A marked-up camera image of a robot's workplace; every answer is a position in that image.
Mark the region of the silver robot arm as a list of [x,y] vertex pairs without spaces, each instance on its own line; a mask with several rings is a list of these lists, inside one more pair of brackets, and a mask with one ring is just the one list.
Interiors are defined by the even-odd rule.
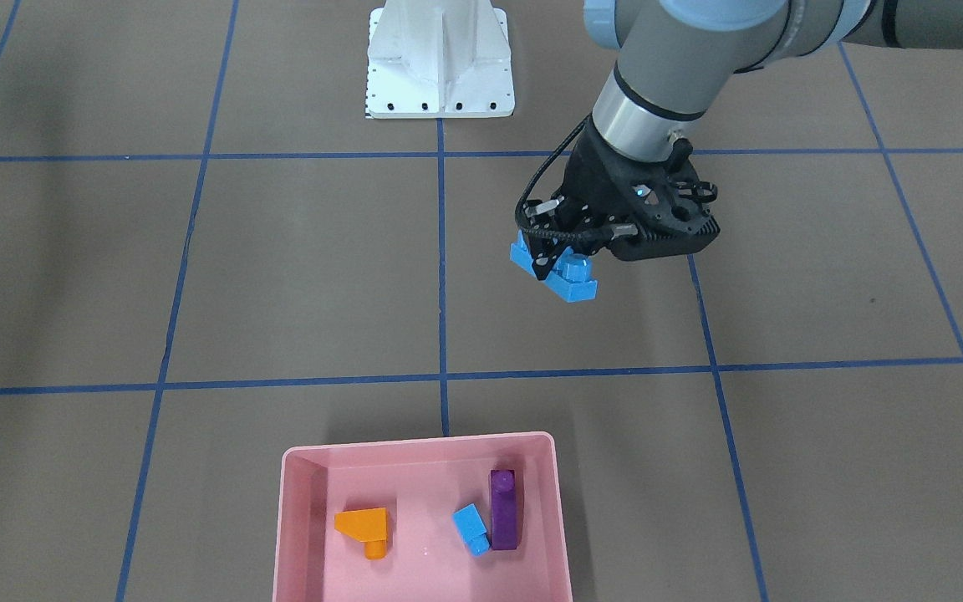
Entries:
[[538,281],[583,282],[601,251],[642,262],[716,239],[689,136],[732,76],[840,42],[963,50],[963,1],[586,1],[583,21],[618,58],[559,145],[561,186],[516,203],[511,260]]

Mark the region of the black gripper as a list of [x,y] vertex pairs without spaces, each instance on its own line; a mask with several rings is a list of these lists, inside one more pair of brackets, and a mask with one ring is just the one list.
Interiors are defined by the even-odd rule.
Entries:
[[591,121],[578,122],[527,180],[518,232],[538,281],[559,255],[611,252],[620,262],[696,254],[718,237],[711,212],[718,188],[691,163],[693,145],[676,135],[668,159],[618,153]]

